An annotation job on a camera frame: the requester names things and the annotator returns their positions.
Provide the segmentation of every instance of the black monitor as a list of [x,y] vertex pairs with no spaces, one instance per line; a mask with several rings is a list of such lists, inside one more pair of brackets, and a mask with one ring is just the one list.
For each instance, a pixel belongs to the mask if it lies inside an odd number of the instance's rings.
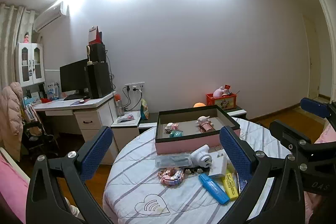
[[64,100],[81,99],[87,97],[84,89],[87,88],[85,80],[85,67],[87,59],[83,59],[59,68],[62,92],[78,90],[78,94],[69,95]]

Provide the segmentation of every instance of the red plastic crate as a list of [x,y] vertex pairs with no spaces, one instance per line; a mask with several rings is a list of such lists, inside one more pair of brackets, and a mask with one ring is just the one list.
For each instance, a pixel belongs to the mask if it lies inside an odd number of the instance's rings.
[[207,98],[207,106],[210,105],[218,105],[221,109],[227,110],[236,107],[236,94],[231,95],[223,95],[219,98],[212,97],[213,93],[209,93],[206,95]]

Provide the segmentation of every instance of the power outlet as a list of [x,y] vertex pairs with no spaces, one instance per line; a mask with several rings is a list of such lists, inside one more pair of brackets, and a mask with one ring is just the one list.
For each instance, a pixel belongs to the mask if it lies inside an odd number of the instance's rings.
[[138,90],[144,90],[145,83],[140,82],[140,83],[126,84],[125,86],[129,86],[130,92],[131,92],[131,91],[133,91],[134,88],[136,88]]

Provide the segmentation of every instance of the wooden floor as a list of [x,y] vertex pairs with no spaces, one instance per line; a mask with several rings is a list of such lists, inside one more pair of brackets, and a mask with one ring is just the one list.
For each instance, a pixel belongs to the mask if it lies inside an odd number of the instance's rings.
[[[261,119],[256,121],[256,123],[262,124],[264,127],[268,128],[269,124],[278,119],[292,128],[304,133],[308,136],[312,142],[315,142],[317,138],[323,131],[323,124],[313,120],[306,115],[299,113],[295,110],[288,110],[284,113],[268,117],[266,119]],[[71,150],[78,150],[81,145],[84,143],[82,136],[74,136],[71,134],[65,134],[59,139],[59,146],[61,149],[60,156],[65,156],[67,152]],[[33,163],[29,160],[28,157],[23,157],[19,163],[20,168],[30,177],[33,170]],[[111,170],[109,165],[100,165],[96,174],[91,180],[86,181],[86,186],[90,190],[92,196],[95,198],[97,203],[102,207],[102,198],[104,193],[104,188]],[[60,187],[63,191],[64,196],[70,201],[72,205],[76,205],[73,200],[71,193],[68,189],[65,179],[58,179]]]

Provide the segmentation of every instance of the curtain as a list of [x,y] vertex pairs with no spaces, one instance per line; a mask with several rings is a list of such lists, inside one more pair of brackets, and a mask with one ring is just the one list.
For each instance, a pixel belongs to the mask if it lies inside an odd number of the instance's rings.
[[34,18],[34,10],[28,13],[23,6],[8,9],[0,4],[0,91],[15,81],[15,46],[24,41],[26,32],[31,42]]

